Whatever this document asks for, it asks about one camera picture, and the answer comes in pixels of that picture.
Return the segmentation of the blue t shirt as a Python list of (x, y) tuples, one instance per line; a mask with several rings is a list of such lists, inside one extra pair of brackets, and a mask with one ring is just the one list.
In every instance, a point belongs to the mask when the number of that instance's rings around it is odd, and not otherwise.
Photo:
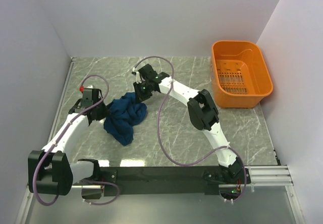
[(139, 125), (146, 117), (147, 106), (136, 101), (134, 92), (127, 92), (119, 99), (107, 105), (110, 114), (105, 118), (103, 129), (111, 134), (121, 145), (132, 143), (133, 127)]

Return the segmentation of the orange plastic basket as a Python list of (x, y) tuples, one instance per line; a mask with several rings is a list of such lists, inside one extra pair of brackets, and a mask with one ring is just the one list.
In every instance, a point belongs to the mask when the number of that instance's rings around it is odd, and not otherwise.
[(215, 42), (210, 72), (214, 100), (221, 108), (253, 108), (273, 91), (261, 50), (249, 41)]

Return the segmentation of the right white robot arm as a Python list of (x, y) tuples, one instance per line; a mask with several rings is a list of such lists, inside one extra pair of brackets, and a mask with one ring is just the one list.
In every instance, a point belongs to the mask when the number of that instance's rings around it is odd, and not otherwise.
[(206, 89), (201, 91), (192, 89), (176, 81), (174, 75), (164, 72), (158, 74), (149, 64), (140, 69), (134, 67), (132, 74), (136, 76), (133, 86), (137, 102), (143, 102), (151, 98), (153, 92), (158, 92), (183, 103), (187, 106), (191, 124), (206, 136), (213, 148), (210, 153), (193, 163), (179, 163), (167, 155), (171, 162), (180, 166), (192, 166), (215, 153), (218, 158), (221, 183), (235, 184), (240, 179), (242, 183), (247, 184), (244, 163), (239, 154), (230, 147), (220, 125), (218, 109)]

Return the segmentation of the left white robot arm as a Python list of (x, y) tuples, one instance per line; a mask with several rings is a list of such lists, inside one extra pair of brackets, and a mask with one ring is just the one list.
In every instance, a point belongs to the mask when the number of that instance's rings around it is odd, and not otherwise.
[(41, 150), (28, 156), (29, 191), (39, 194), (67, 195), (74, 183), (85, 180), (94, 185), (101, 172), (98, 160), (80, 159), (71, 164), (71, 151), (93, 121), (109, 115), (100, 89), (81, 87), (82, 98), (69, 110), (66, 121)]

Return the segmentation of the black base beam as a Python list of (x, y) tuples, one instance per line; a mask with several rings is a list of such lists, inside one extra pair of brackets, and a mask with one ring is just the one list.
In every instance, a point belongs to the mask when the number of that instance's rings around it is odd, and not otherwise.
[(249, 170), (235, 176), (220, 166), (101, 167), (104, 181), (116, 184), (123, 195), (204, 193), (219, 195), (220, 185), (250, 184)]

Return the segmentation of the aluminium rail frame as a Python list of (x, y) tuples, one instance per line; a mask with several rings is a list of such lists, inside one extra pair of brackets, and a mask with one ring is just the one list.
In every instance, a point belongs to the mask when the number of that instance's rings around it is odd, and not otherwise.
[[(103, 101), (107, 97), (107, 93), (102, 92)], [(49, 136), (49, 141), (56, 135), (60, 129), (53, 127)], [(301, 214), (301, 209), (298, 200), (293, 197), (293, 181), (289, 169), (285, 165), (259, 165), (249, 166), (244, 163), (246, 170), (249, 170), (251, 179), (250, 184), (236, 184), (233, 185), (220, 185), (219, 195), (224, 202), (234, 204), (246, 192), (247, 188), (254, 189), (255, 187), (279, 187), (283, 186), (286, 190), (290, 208), (293, 218), (296, 223), (304, 223), (304, 218)], [(103, 180), (83, 179), (72, 185), (72, 189), (79, 189), (82, 191), (82, 200), (92, 206), (100, 206), (99, 198), (110, 196), (112, 200), (116, 200), (121, 194), (120, 188), (114, 184)], [(33, 200), (38, 200), (41, 194), (36, 191), (30, 192), (29, 185), (27, 184), (26, 193), (18, 212), (16, 223), (25, 223), (27, 220), (30, 206)]]

